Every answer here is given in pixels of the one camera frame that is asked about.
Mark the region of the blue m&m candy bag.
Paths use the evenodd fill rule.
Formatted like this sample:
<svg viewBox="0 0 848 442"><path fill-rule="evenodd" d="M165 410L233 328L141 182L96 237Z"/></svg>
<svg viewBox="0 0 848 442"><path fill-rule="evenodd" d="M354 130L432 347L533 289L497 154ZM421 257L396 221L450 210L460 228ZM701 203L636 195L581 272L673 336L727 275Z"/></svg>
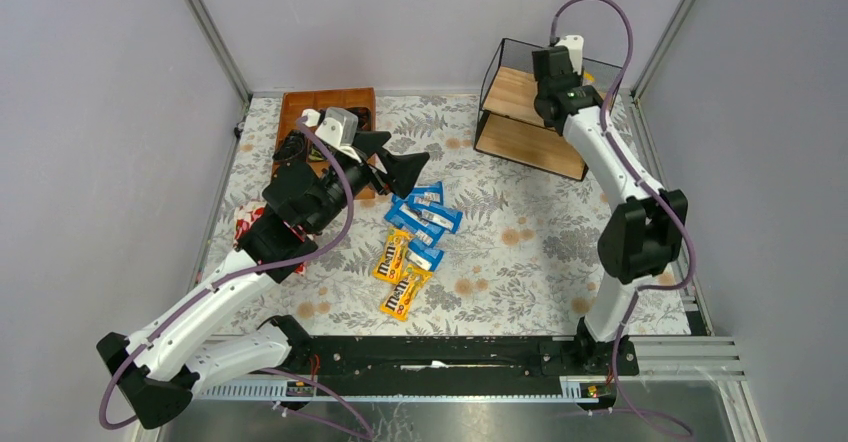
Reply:
<svg viewBox="0 0 848 442"><path fill-rule="evenodd" d="M413 239L408 244L406 259L425 271L434 272L440 265L443 257L443 250L429 247L418 239Z"/></svg>

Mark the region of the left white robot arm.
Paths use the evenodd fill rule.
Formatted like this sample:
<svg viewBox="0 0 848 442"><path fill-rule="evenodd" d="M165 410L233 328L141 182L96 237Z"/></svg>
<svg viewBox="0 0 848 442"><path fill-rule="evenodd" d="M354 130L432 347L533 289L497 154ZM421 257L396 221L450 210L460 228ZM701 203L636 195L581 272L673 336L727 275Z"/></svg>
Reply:
<svg viewBox="0 0 848 442"><path fill-rule="evenodd" d="M407 196L430 159L427 152L395 155L390 134L357 132L350 154L327 148L305 133L331 165L317 175L295 160L279 164L262 196L263 213L240 236L236 248L203 282L162 316L128 335L110 332L96 345L132 408L132 421L161 427L205 390L254 371L299 366L310 337L292 316L273 316L245 336L219 345L208 338L246 303L278 287L307 261L343 240L353 221L353 200L367 186L380 194ZM318 246L320 234L340 213L343 230Z"/></svg>

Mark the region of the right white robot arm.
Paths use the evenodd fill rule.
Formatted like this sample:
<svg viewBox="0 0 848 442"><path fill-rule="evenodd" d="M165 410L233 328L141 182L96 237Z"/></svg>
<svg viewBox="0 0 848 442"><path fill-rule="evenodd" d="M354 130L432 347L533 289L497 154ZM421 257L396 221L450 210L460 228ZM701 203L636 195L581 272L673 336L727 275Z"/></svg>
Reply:
<svg viewBox="0 0 848 442"><path fill-rule="evenodd" d="M532 64L536 113L577 150L608 198L611 215L597 245L604 278L575 336L582 363L608 361L617 354L638 291L679 256L688 200L638 163L608 121L606 101L573 66L568 47L536 50Z"/></svg>

